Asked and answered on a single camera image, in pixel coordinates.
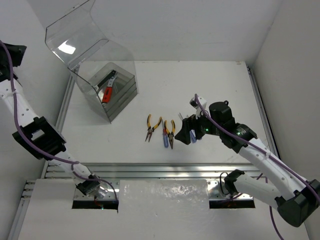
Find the black handled adjustable wrench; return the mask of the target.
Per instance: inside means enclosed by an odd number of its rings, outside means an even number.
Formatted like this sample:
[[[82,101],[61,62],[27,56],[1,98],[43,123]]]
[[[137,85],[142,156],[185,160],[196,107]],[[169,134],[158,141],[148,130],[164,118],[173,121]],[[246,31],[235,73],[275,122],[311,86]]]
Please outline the black handled adjustable wrench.
[[[109,79],[114,77],[116,74],[117,72],[115,70],[112,70],[94,87],[94,89],[98,91]]]

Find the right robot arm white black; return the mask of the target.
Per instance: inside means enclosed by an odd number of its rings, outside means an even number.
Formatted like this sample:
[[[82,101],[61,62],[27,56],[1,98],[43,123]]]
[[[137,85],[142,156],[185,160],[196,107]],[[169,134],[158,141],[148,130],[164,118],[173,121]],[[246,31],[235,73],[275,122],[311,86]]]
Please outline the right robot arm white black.
[[[277,210],[289,225],[299,227],[320,206],[320,182],[308,180],[284,164],[247,125],[238,123],[228,101],[207,102],[195,96],[190,105],[196,113],[182,121],[175,139],[189,145],[190,131],[200,140],[204,135],[218,136],[236,154],[248,160],[271,183],[262,183],[236,169],[224,178],[227,194],[248,194]]]

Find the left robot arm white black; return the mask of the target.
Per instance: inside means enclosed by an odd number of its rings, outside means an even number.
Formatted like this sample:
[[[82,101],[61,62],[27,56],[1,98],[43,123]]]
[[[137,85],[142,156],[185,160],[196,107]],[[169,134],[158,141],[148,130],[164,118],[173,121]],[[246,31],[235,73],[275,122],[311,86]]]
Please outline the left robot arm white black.
[[[83,195],[98,198],[103,190],[98,177],[71,156],[61,133],[44,116],[38,116],[25,98],[13,68],[21,65],[26,49],[24,45],[0,44],[0,98],[14,118],[16,132],[12,136],[35,158],[68,173]]]

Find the red handled adjustable wrench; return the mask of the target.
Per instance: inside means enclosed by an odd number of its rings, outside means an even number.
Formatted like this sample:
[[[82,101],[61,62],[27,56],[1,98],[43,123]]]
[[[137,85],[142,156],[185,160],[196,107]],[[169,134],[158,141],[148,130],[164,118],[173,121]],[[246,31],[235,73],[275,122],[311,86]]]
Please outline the red handled adjustable wrench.
[[[103,104],[106,104],[110,101],[111,96],[112,96],[112,91],[113,91],[113,84],[116,79],[117,79],[117,76],[114,76],[108,80],[108,83],[107,83],[107,86],[106,86],[106,89],[104,91],[102,101],[101,101]]]

